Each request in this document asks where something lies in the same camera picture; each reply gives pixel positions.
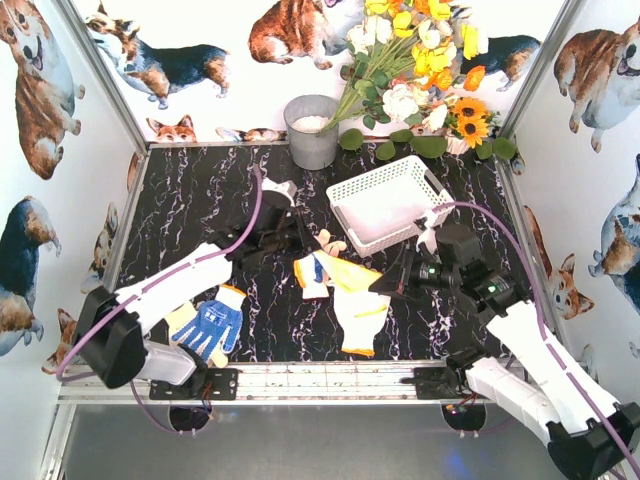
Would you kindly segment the cream knit glove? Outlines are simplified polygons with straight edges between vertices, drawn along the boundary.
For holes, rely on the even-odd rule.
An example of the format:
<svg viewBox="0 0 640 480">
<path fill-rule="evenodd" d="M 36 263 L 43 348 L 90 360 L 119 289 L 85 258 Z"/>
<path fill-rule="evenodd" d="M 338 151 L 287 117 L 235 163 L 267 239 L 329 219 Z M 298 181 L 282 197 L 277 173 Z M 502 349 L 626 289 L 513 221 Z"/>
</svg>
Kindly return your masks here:
<svg viewBox="0 0 640 480">
<path fill-rule="evenodd" d="M 334 239 L 326 229 L 322 229 L 315 238 L 322 250 L 332 257 L 338 257 L 347 248 L 344 241 Z M 313 255 L 309 254 L 302 259 L 295 260 L 293 271 L 296 281 L 302 289 L 304 301 L 323 299 L 329 296 L 328 274 Z"/>
</svg>

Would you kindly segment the yellow coated work glove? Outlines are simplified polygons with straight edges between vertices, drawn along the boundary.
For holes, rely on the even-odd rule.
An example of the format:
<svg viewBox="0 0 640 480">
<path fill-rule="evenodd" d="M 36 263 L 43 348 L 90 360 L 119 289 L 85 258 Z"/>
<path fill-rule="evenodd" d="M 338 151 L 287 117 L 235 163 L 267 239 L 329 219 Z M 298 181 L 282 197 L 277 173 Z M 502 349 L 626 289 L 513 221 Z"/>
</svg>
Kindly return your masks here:
<svg viewBox="0 0 640 480">
<path fill-rule="evenodd" d="M 382 318 L 387 313 L 389 298 L 370 290 L 382 277 L 381 272 L 322 251 L 316 252 L 314 257 L 334 288 L 334 310 L 338 318 Z"/>
</svg>

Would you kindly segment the white glove orange cuff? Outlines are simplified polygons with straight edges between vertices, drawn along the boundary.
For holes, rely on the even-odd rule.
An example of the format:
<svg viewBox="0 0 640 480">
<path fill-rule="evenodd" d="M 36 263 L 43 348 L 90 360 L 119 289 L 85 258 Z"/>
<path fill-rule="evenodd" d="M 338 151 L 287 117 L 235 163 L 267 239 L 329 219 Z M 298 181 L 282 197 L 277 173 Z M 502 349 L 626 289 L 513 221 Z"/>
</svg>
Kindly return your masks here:
<svg viewBox="0 0 640 480">
<path fill-rule="evenodd" d="M 375 354 L 374 338 L 386 323 L 390 301 L 386 295 L 334 287 L 333 309 L 343 331 L 343 352 L 366 357 Z"/>
</svg>

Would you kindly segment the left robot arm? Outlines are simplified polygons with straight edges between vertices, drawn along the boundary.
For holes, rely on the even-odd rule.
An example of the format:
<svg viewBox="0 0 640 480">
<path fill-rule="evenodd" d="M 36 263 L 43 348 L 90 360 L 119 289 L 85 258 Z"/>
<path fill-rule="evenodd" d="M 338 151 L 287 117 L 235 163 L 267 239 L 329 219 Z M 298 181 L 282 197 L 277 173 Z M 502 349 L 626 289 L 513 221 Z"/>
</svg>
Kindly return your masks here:
<svg viewBox="0 0 640 480">
<path fill-rule="evenodd" d="M 291 181 L 265 179 L 247 224 L 218 230 L 212 242 L 134 285 L 115 292 L 103 286 L 92 290 L 82 307 L 71 353 L 80 355 L 109 389 L 144 379 L 195 394 L 208 371 L 204 349 L 165 345 L 146 336 L 200 293 L 263 267 L 267 256 L 302 258 L 319 249 L 295 205 L 296 190 Z"/>
</svg>

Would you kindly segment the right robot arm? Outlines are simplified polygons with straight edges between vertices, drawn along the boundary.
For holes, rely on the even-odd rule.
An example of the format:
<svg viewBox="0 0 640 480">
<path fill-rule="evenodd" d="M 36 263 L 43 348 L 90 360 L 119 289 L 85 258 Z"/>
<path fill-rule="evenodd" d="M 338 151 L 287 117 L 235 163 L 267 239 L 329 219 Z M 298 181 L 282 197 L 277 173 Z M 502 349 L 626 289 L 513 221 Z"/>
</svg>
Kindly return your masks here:
<svg viewBox="0 0 640 480">
<path fill-rule="evenodd" d="M 630 460 L 639 445 L 639 406 L 623 404 L 568 353 L 511 275 L 488 266 L 476 235 L 447 225 L 432 233 L 438 259 L 407 247 L 371 291 L 416 301 L 447 290 L 508 348 L 527 379 L 480 345 L 446 360 L 448 380 L 489 399 L 528 428 L 567 479 L 596 479 Z"/>
</svg>

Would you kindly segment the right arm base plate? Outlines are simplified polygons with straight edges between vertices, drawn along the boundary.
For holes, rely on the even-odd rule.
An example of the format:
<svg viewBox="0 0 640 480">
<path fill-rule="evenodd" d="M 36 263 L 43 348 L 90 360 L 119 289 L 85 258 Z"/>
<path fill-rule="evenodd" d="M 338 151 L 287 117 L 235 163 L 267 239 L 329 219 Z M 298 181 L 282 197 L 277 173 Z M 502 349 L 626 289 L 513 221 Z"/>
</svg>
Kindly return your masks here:
<svg viewBox="0 0 640 480">
<path fill-rule="evenodd" d="M 464 399 L 472 394 L 494 401 L 505 389 L 508 376 L 479 362 L 444 367 L 416 367 L 408 377 L 399 380 L 411 386 L 419 400 Z"/>
</svg>

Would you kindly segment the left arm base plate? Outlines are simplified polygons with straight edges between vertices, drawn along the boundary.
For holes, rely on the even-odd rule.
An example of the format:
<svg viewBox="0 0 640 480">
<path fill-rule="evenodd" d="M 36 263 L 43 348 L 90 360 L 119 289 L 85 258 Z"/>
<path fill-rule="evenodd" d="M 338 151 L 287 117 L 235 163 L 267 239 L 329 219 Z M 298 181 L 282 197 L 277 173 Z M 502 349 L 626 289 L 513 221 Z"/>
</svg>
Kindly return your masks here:
<svg viewBox="0 0 640 480">
<path fill-rule="evenodd" d="M 196 372 L 183 385 L 176 386 L 164 381 L 152 381 L 151 400 L 211 400 L 231 401 L 236 399 L 239 371 L 235 368 L 211 368 Z"/>
</svg>

